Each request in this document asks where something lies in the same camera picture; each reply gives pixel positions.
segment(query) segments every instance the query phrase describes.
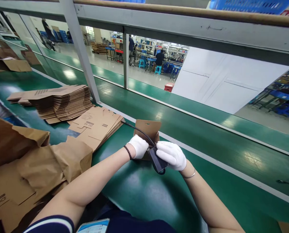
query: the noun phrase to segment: navy striped sleeve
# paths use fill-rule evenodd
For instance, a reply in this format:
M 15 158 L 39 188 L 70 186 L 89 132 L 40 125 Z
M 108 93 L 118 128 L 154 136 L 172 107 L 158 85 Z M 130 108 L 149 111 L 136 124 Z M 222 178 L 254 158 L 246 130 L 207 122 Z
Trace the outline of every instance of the navy striped sleeve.
M 62 215 L 53 215 L 31 224 L 23 233 L 72 233 L 74 225 L 70 218 Z

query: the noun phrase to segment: forearm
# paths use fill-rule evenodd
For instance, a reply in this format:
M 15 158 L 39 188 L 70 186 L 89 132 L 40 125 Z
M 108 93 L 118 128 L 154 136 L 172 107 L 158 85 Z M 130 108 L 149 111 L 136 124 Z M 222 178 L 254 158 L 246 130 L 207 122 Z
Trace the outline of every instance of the forearm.
M 194 171 L 193 165 L 187 160 L 186 168 L 180 173 L 183 177 L 189 177 Z M 231 212 L 198 172 L 195 172 L 193 177 L 184 180 L 190 189 L 201 216 L 210 228 L 244 232 Z
M 101 192 L 110 178 L 130 160 L 125 148 L 97 163 L 72 181 L 59 194 L 80 206 L 86 206 Z
M 135 149 L 133 146 L 128 144 L 127 147 L 134 157 Z M 64 215 L 69 217 L 74 225 L 77 225 L 85 206 L 96 198 L 115 172 L 129 160 L 127 150 L 121 148 L 113 155 L 97 163 L 54 196 L 32 223 L 47 216 Z

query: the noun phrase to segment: silver bracelet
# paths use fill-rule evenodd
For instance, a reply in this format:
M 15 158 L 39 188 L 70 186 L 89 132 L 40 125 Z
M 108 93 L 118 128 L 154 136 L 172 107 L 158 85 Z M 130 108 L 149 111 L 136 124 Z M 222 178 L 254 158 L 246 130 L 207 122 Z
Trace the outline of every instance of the silver bracelet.
M 189 177 L 184 177 L 184 176 L 182 176 L 184 179 L 188 179 L 188 178 L 191 178 L 191 177 L 193 177 L 194 175 L 195 175 L 195 173 L 196 173 L 196 169 L 194 168 L 194 173 L 191 175 L 191 176 L 189 176 Z

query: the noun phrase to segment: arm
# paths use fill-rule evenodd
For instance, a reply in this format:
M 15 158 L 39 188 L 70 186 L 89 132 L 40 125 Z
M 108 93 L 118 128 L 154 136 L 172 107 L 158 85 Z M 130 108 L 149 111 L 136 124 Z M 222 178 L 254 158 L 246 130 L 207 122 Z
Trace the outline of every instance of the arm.
M 138 135 L 126 144 L 132 158 L 142 158 L 148 146 L 148 143 Z M 110 178 L 129 160 L 129 154 L 123 147 L 97 163 L 54 196 L 31 224 L 48 216 L 64 215 L 76 226 L 85 206 L 96 198 Z
M 186 159 L 178 145 L 163 141 L 157 143 L 157 148 L 157 156 L 183 176 L 201 216 L 209 226 L 210 233 L 244 232 L 231 212 Z

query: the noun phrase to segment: white glove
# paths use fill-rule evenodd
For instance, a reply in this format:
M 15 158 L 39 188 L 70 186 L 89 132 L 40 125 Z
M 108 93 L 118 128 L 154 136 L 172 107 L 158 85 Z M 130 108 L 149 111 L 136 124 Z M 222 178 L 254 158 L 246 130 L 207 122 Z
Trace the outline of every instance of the white glove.
M 142 159 L 146 150 L 149 147 L 149 144 L 137 134 L 133 136 L 127 144 L 131 144 L 135 148 L 136 156 L 134 157 L 134 159 Z
M 156 146 L 156 155 L 165 162 L 169 163 L 169 166 L 172 169 L 182 171 L 186 168 L 187 159 L 177 144 L 172 142 L 159 141 Z

